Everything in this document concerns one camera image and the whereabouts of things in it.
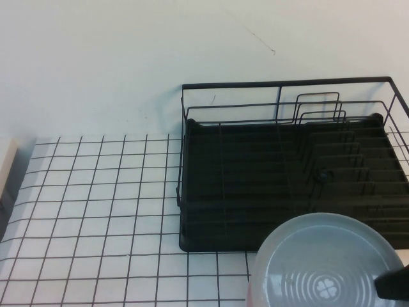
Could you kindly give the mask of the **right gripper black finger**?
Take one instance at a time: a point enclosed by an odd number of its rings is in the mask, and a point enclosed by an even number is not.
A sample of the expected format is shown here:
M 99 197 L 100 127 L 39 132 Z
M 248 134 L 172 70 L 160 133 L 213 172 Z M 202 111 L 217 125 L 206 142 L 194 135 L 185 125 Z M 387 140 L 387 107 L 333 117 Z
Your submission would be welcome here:
M 382 299 L 408 299 L 408 266 L 386 272 L 374 281 L 376 293 Z

